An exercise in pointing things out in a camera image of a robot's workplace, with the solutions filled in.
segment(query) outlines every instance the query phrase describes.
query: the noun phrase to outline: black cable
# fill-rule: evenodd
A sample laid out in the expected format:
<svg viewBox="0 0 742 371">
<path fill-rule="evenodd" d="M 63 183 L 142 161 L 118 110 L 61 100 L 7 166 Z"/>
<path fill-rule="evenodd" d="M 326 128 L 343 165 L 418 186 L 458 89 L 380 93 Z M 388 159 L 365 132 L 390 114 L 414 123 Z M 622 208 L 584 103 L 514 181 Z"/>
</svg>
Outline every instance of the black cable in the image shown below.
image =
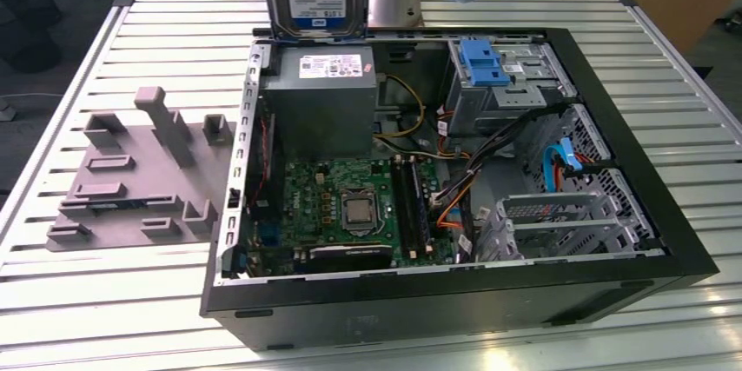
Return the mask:
<svg viewBox="0 0 742 371">
<path fill-rule="evenodd" d="M 576 102 L 577 100 L 565 99 L 565 101 L 546 106 L 545 108 L 532 109 L 524 115 L 521 115 L 518 119 L 504 126 L 474 151 L 473 157 L 466 163 L 466 172 L 462 178 L 453 182 L 452 186 L 441 190 L 441 192 L 438 193 L 438 200 L 441 201 L 441 199 L 446 197 L 456 189 L 462 188 L 469 181 L 473 181 L 477 172 L 482 168 L 482 160 L 485 159 L 485 157 L 498 152 L 498 150 L 504 149 L 516 140 L 517 136 L 521 134 L 521 131 L 534 119 L 540 118 L 541 116 L 562 113 Z"/>
<path fill-rule="evenodd" d="M 473 194 L 466 193 L 460 200 L 460 211 L 462 212 L 462 228 L 464 236 L 473 243 L 473 251 L 469 254 L 469 262 L 474 262 L 477 254 L 477 235 L 474 234 L 474 216 L 473 216 Z"/>
<path fill-rule="evenodd" d="M 405 130 L 408 130 L 408 129 L 402 126 L 402 115 L 398 115 L 397 116 L 397 131 L 404 132 Z M 418 151 L 425 151 L 425 149 L 418 144 L 418 141 L 416 141 L 416 138 L 412 137 L 418 130 L 420 130 L 420 128 L 416 129 L 410 134 L 408 134 L 405 136 L 401 136 L 401 138 L 408 138 L 408 140 L 410 141 L 410 143 L 413 145 L 413 148 L 416 148 Z"/>
</svg>

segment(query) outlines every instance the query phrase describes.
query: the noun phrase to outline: floor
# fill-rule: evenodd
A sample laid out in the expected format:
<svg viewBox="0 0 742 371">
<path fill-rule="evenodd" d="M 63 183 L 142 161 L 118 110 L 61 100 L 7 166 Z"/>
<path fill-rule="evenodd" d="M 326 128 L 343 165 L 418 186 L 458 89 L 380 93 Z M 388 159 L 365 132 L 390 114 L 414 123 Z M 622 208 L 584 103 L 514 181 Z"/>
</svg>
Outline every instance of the floor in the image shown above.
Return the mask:
<svg viewBox="0 0 742 371">
<path fill-rule="evenodd" d="M 0 98 L 25 93 L 65 94 L 113 1 L 57 0 L 66 18 L 51 34 L 65 51 L 63 62 L 53 70 L 25 75 L 0 61 Z M 736 116 L 742 117 L 742 35 L 732 35 L 718 27 L 710 28 L 688 60 L 692 65 L 714 67 L 708 84 Z M 54 96 L 15 96 L 7 97 L 6 101 L 17 108 L 19 116 L 13 122 L 0 123 L 0 207 L 5 191 L 14 187 L 59 99 Z"/>
</svg>

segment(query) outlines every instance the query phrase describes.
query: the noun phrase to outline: orange wire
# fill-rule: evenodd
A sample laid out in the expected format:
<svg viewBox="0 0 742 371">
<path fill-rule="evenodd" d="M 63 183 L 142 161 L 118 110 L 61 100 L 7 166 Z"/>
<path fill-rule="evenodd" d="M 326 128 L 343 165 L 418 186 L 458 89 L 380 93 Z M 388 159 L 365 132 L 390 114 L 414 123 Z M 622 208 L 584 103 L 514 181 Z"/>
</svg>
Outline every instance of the orange wire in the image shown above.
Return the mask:
<svg viewBox="0 0 742 371">
<path fill-rule="evenodd" d="M 454 208 L 456 204 L 460 203 L 460 200 L 462 200 L 462 197 L 465 197 L 466 192 L 469 191 L 469 188 L 473 186 L 473 184 L 474 184 L 474 180 L 472 180 L 469 182 L 469 184 L 466 184 L 462 191 L 460 191 L 460 194 L 456 195 L 454 200 L 449 203 L 449 206 L 446 207 L 446 210 L 444 210 L 444 213 L 438 217 L 437 226 L 441 226 L 441 224 L 446 221 L 446 216 L 449 216 L 449 212 Z"/>
</svg>

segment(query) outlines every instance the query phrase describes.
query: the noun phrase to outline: yellow wire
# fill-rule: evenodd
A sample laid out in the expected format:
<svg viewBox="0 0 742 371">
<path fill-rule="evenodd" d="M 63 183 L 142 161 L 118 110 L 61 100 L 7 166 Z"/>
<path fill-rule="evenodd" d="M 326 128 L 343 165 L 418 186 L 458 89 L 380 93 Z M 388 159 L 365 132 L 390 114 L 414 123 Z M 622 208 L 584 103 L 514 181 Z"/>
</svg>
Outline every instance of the yellow wire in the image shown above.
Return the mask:
<svg viewBox="0 0 742 371">
<path fill-rule="evenodd" d="M 408 91 L 410 91 L 410 94 L 413 95 L 413 97 L 416 97 L 416 101 L 418 102 L 418 106 L 420 106 L 420 119 L 418 119 L 418 123 L 416 123 L 416 126 L 413 126 L 410 129 L 404 130 L 402 132 L 394 132 L 393 134 L 374 135 L 374 137 L 377 138 L 400 138 L 401 136 L 406 136 L 408 134 L 418 130 L 426 118 L 426 107 L 422 104 L 422 99 L 420 98 L 418 92 L 413 89 L 413 87 L 410 87 L 410 85 L 398 76 L 388 74 L 386 78 L 392 78 L 396 82 L 398 82 L 404 86 L 405 89 L 408 89 Z"/>
<path fill-rule="evenodd" d="M 462 197 L 465 197 L 466 191 L 469 190 L 469 188 L 473 186 L 474 184 L 474 180 L 472 180 L 469 182 L 469 184 L 466 184 L 466 186 L 464 187 L 462 191 L 460 191 L 460 194 L 456 196 L 454 200 L 452 201 L 452 203 L 449 203 L 449 207 L 446 208 L 446 210 L 444 210 L 444 213 L 441 214 L 441 217 L 437 220 L 437 225 L 441 226 L 441 224 L 444 223 L 446 216 L 449 215 L 449 212 L 452 211 L 452 209 L 454 208 L 456 204 L 460 203 L 460 200 L 462 200 Z"/>
</svg>

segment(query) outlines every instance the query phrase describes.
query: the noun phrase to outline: slatted aluminum table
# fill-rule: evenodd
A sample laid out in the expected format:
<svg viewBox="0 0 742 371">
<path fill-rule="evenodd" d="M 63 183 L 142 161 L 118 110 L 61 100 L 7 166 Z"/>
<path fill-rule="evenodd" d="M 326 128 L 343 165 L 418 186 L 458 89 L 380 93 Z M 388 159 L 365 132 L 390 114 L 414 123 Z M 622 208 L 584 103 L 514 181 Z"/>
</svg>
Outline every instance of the slatted aluminum table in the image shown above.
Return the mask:
<svg viewBox="0 0 742 371">
<path fill-rule="evenodd" d="M 0 214 L 0 368 L 740 369 L 742 129 L 642 11 L 617 0 L 425 0 L 428 26 L 569 28 L 721 273 L 590 325 L 254 353 L 199 317 L 209 244 L 53 254 L 93 111 L 143 123 L 141 85 L 186 122 L 235 119 L 263 0 L 111 10 Z"/>
</svg>

